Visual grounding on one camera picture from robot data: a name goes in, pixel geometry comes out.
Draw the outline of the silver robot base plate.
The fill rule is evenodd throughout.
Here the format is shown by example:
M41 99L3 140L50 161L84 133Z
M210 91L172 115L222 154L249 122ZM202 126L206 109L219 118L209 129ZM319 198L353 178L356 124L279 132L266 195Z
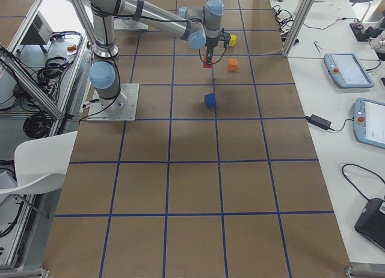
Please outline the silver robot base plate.
M137 83L121 84L118 98L110 105L112 100L101 99L92 103L88 110L88 122L134 122L137 112L140 85Z

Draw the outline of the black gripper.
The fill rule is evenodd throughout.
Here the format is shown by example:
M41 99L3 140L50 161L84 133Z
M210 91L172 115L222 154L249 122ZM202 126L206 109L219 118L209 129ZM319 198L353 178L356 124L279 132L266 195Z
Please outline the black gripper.
M219 42L223 42L223 48L227 49L231 39L231 34L225 31L220 31L216 37L206 37L206 53L207 62L212 65L214 48L216 48Z

